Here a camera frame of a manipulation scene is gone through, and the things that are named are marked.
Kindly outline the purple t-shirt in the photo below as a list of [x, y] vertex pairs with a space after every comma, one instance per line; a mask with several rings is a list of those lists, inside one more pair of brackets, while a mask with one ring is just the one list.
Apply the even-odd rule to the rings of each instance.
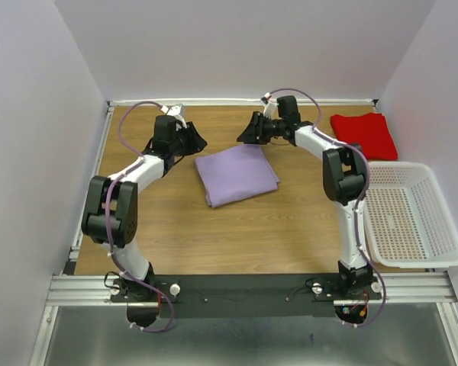
[[258, 145], [239, 145], [195, 160], [209, 207], [276, 191], [279, 178]]

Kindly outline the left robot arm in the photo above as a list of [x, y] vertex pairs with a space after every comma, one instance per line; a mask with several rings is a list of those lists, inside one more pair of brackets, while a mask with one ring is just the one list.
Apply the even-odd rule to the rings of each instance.
[[106, 248], [135, 300], [145, 301], [153, 293], [160, 293], [154, 287], [153, 267], [136, 240], [139, 193], [163, 178], [184, 157], [206, 146], [193, 122], [160, 115], [144, 150], [128, 147], [137, 154], [132, 164], [108, 177], [96, 175], [89, 182], [82, 233]]

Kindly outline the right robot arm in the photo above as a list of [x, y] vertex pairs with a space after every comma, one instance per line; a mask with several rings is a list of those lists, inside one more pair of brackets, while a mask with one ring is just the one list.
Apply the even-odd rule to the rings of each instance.
[[322, 161], [324, 193], [337, 209], [341, 251], [336, 289], [351, 299], [374, 282], [373, 268], [366, 254], [363, 224], [364, 197], [369, 187], [369, 166], [357, 145], [349, 145], [302, 121], [299, 113], [271, 119], [253, 112], [250, 122], [237, 141], [266, 145], [282, 137]]

